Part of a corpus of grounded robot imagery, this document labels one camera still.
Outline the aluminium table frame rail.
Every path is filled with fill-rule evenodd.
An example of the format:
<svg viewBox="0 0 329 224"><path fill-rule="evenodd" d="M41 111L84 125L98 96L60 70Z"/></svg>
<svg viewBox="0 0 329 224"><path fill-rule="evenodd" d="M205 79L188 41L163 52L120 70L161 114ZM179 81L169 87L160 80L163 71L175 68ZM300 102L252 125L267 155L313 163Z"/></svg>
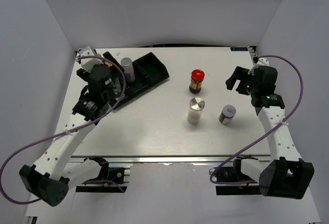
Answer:
<svg viewBox="0 0 329 224"><path fill-rule="evenodd" d="M209 164L219 165L230 156L105 156L99 157L107 160L110 164L132 165L132 164Z"/></svg>

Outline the clear glass bottle gold pourer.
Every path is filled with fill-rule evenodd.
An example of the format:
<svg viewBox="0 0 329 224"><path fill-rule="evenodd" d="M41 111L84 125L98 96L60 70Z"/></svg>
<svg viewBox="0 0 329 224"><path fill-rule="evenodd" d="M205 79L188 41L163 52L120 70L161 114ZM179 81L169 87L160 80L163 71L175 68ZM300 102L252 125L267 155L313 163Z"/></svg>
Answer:
<svg viewBox="0 0 329 224"><path fill-rule="evenodd" d="M117 101L123 90L123 78L120 71L118 71L114 65L111 66L111 70L113 71L112 88L114 91L115 100Z"/></svg>

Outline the black three-compartment organizer tray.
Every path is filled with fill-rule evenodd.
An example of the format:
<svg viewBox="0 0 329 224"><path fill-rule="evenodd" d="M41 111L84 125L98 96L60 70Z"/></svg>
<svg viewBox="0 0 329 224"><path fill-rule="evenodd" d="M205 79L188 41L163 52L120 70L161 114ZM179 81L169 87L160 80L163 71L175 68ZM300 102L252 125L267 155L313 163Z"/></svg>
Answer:
<svg viewBox="0 0 329 224"><path fill-rule="evenodd" d="M116 61L116 59L110 54L110 52L105 52L103 54L104 58L110 60L111 62L119 65L123 70L121 64ZM126 79L126 88L124 91L124 96L120 103L116 106L125 105L126 103L133 101L134 99L144 95L151 88L157 86L164 80L169 78L169 73L165 65L156 57L152 52L133 61L135 81L128 82ZM110 106L113 106L117 101L115 96L112 100L107 101Z"/></svg>

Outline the silver lid blue label jar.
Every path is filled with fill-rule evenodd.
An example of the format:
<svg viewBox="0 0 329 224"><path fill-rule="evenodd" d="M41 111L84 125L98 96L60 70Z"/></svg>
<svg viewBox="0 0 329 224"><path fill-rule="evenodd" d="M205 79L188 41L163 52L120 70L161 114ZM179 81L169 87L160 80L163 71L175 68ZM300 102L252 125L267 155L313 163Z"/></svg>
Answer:
<svg viewBox="0 0 329 224"><path fill-rule="evenodd" d="M135 81L135 73L133 67L133 61L130 58L122 58L121 59L121 66L124 69L124 75L128 82Z"/></svg>

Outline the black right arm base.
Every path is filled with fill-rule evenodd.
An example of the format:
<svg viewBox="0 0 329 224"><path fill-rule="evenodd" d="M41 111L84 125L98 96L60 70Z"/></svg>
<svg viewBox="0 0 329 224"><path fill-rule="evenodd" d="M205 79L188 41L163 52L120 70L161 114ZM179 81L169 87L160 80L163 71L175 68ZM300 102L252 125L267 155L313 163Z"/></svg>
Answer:
<svg viewBox="0 0 329 224"><path fill-rule="evenodd" d="M215 181L224 183L216 186L217 196L261 195L258 183L248 183L252 179L241 172L242 161L251 161L252 172L260 173L265 168L265 163L255 157L237 156L232 166L224 166L214 174Z"/></svg>

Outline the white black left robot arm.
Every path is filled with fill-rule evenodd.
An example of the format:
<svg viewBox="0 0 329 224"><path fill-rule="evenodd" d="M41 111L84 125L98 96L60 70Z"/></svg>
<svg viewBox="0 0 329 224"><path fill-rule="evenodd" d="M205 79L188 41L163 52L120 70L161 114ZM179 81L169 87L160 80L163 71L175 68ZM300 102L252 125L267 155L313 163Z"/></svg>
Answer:
<svg viewBox="0 0 329 224"><path fill-rule="evenodd" d="M102 157L87 157L70 170L65 167L84 138L115 107L114 88L116 83L122 83L121 71L117 66L100 64L90 71L79 69L77 74L87 85L72 109L64 133L32 166L24 165L19 171L25 188L52 207L79 184L108 179L108 162Z"/></svg>

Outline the red lid sauce jar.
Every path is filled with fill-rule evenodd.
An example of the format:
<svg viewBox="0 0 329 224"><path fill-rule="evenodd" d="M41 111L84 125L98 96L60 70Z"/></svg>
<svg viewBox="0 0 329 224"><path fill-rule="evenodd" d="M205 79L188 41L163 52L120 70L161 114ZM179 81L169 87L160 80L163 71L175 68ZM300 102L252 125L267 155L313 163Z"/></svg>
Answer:
<svg viewBox="0 0 329 224"><path fill-rule="evenodd" d="M202 89L202 83L205 78L205 73L201 69L195 69L191 72L191 82L189 90L193 94L197 94Z"/></svg>

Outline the silver lid white powder jar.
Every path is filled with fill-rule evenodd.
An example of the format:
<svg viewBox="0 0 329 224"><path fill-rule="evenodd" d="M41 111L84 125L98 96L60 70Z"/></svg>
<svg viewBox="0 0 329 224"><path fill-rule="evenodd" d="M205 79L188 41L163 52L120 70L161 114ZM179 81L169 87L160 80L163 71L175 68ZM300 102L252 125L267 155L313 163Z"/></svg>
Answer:
<svg viewBox="0 0 329 224"><path fill-rule="evenodd" d="M190 124L197 125L205 108L205 100L200 97L194 97L189 101L189 111L187 120Z"/></svg>

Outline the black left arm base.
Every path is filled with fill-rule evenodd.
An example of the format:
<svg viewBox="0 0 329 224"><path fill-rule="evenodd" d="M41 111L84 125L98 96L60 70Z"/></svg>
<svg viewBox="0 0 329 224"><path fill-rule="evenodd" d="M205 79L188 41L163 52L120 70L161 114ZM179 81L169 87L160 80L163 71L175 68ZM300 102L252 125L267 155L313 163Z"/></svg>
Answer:
<svg viewBox="0 0 329 224"><path fill-rule="evenodd" d="M101 166L98 176L76 187L77 193L125 193L129 182L130 170L127 167L110 167L102 157L91 156L90 159Z"/></svg>

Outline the blue logo sticker right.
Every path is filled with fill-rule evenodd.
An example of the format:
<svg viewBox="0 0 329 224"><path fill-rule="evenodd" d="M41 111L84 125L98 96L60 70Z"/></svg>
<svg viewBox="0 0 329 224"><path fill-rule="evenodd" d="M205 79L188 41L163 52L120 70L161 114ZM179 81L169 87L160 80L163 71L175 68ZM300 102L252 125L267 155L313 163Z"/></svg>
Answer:
<svg viewBox="0 0 329 224"><path fill-rule="evenodd" d="M235 51L235 52L238 52L238 51L249 51L249 49L247 47L230 47L230 50L231 51Z"/></svg>

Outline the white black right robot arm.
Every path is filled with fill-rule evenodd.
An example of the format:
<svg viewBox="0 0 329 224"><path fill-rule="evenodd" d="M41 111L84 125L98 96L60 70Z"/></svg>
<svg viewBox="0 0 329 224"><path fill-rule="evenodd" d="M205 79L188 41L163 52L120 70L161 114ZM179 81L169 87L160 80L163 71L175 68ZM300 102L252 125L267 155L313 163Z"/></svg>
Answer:
<svg viewBox="0 0 329 224"><path fill-rule="evenodd" d="M236 159L232 175L238 182L248 178L257 182L263 196L302 199L314 175L314 167L302 159L283 121L285 105L282 97L275 93L277 75L277 70L270 66L254 70L237 67L226 81L228 90L239 81L237 92L251 96L270 151L269 165L252 158Z"/></svg>

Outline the white lid brown sauce jar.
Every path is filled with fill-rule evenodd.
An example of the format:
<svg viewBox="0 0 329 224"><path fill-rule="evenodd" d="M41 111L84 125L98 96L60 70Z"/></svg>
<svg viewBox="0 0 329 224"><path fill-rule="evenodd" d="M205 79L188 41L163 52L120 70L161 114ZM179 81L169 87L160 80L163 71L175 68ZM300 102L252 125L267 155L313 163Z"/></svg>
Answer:
<svg viewBox="0 0 329 224"><path fill-rule="evenodd" d="M233 117L236 114L236 109L232 105L225 105L220 113L218 120L223 125L228 125L231 123Z"/></svg>

